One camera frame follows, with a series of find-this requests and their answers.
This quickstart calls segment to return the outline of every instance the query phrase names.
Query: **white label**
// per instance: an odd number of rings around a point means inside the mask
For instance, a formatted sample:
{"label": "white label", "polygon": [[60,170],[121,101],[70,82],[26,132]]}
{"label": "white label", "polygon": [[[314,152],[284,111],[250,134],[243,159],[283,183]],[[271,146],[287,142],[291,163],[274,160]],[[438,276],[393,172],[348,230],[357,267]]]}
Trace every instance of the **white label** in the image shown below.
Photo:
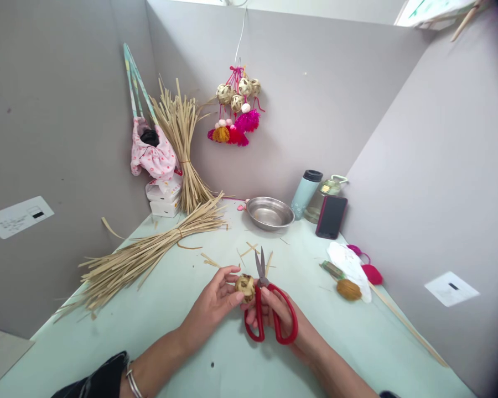
{"label": "white label", "polygon": [[53,215],[54,212],[42,196],[0,210],[0,237],[12,237]]}
{"label": "white label", "polygon": [[453,272],[447,272],[424,285],[446,307],[479,296],[479,292]]}

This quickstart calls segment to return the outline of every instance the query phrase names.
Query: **metal bowl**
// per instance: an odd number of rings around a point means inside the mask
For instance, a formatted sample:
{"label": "metal bowl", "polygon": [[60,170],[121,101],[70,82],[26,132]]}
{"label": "metal bowl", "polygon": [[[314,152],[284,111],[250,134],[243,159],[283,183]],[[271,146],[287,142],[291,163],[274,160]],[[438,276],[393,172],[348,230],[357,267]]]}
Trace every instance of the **metal bowl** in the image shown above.
{"label": "metal bowl", "polygon": [[247,202],[247,213],[253,223],[265,231],[286,230],[293,221],[293,210],[280,200],[260,196]]}

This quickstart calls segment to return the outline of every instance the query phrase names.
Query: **phone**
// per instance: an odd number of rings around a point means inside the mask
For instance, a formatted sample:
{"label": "phone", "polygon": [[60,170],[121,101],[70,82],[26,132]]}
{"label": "phone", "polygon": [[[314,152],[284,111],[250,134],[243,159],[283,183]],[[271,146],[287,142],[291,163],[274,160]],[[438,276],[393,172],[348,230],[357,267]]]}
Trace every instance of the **phone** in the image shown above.
{"label": "phone", "polygon": [[343,215],[345,214],[348,202],[346,198],[339,196],[326,196],[323,200],[319,222],[315,230],[315,234],[319,238],[338,238],[339,228],[341,228],[341,221],[343,221]]}

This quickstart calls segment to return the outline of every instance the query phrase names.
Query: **silver bangle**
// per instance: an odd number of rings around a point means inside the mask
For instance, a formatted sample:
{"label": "silver bangle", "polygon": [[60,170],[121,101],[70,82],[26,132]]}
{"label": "silver bangle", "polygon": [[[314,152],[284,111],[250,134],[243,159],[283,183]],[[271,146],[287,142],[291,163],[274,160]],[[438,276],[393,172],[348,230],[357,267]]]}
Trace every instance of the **silver bangle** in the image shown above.
{"label": "silver bangle", "polygon": [[126,378],[129,381],[129,387],[131,388],[131,391],[133,392],[135,398],[142,398],[142,394],[140,393],[137,383],[135,382],[133,377],[133,369],[131,369],[129,365],[131,365],[131,362],[127,363],[127,373],[126,373]]}

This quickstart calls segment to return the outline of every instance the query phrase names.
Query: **hand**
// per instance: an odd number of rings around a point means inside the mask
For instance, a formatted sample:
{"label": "hand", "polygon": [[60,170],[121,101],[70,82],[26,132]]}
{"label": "hand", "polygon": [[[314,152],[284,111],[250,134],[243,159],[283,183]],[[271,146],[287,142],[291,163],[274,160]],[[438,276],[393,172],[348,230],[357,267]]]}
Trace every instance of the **hand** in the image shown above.
{"label": "hand", "polygon": [[[270,292],[267,288],[262,286],[262,322],[264,326],[270,326],[274,329],[273,311],[281,319],[282,336],[287,337],[292,331],[292,315],[290,314],[289,307],[285,299],[279,292]],[[312,365],[321,350],[326,346],[325,340],[315,330],[312,324],[305,317],[300,308],[291,299],[289,294],[284,290],[282,291],[288,296],[289,302],[295,309],[297,314],[297,323],[299,325],[299,332],[293,344],[289,347],[293,353],[305,364]],[[240,309],[245,311],[249,309],[245,321],[252,326],[253,329],[258,329],[258,322],[256,320],[256,309],[254,308],[255,301],[249,304],[242,304]]]}
{"label": "hand", "polygon": [[235,292],[234,283],[240,272],[236,266],[220,268],[205,286],[186,316],[179,332],[189,352],[196,352],[214,333],[223,318],[243,300],[242,292]]}

